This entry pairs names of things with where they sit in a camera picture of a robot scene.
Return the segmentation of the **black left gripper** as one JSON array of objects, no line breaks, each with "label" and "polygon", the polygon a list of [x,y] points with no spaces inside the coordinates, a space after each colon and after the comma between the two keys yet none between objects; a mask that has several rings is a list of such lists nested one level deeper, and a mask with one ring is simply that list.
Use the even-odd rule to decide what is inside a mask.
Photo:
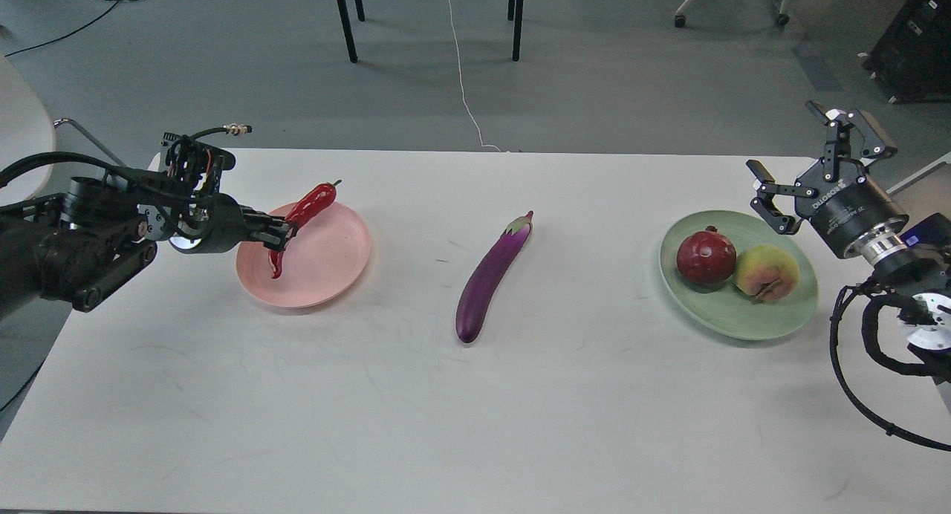
[{"label": "black left gripper", "polygon": [[298,234],[298,225],[285,216],[259,212],[224,193],[212,196],[205,216],[192,232],[169,238],[173,249],[186,254],[226,253],[249,239],[271,251],[286,251]]}]

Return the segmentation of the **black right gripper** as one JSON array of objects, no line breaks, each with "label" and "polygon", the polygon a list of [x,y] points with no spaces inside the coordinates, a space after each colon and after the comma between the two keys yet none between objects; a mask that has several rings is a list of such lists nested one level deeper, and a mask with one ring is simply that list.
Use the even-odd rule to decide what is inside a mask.
[{"label": "black right gripper", "polygon": [[[804,218],[837,258],[858,257],[858,242],[867,233],[877,227],[901,232],[908,223],[906,210],[869,177],[873,161],[893,158],[899,149],[870,112],[826,108],[817,101],[807,101],[806,110],[825,125],[822,155],[796,185],[776,183],[759,160],[747,160],[759,183],[750,207],[777,234],[798,233]],[[777,195],[798,198],[795,213],[802,218],[782,213],[774,203]]]}]

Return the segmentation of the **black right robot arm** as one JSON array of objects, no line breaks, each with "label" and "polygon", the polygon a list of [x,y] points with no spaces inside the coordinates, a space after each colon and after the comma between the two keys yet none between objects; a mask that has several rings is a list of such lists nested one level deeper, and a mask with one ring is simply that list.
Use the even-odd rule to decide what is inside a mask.
[{"label": "black right robot arm", "polygon": [[[949,382],[949,238],[936,244],[908,244],[901,237],[909,216],[872,178],[869,160],[897,153],[892,139],[869,112],[826,108],[809,100],[806,108],[825,127],[825,144],[793,183],[778,183],[757,160],[747,167],[758,181],[750,206],[781,235],[808,223],[839,259],[861,257],[872,273],[863,283],[845,286],[829,319],[829,354],[849,402],[886,435],[948,451],[947,443],[910,432],[865,405],[847,385],[839,358],[840,325],[858,296],[867,298],[860,317],[860,338],[874,362],[906,377]],[[901,362],[880,347],[880,312],[893,308],[908,328],[907,348],[917,362]]]}]

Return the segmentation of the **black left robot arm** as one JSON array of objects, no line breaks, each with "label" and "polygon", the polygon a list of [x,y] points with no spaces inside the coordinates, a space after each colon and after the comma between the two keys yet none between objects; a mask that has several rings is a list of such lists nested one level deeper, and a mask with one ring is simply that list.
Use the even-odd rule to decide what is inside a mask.
[{"label": "black left robot arm", "polygon": [[2,207],[2,316],[36,299],[94,310],[142,273],[162,242],[184,254],[226,253],[244,242],[286,250],[298,226],[221,192],[235,156],[204,142],[212,134],[249,131],[230,124],[165,134],[157,171],[73,152],[37,153],[7,166],[2,186],[45,165],[86,164],[101,175],[74,177],[67,192]]}]

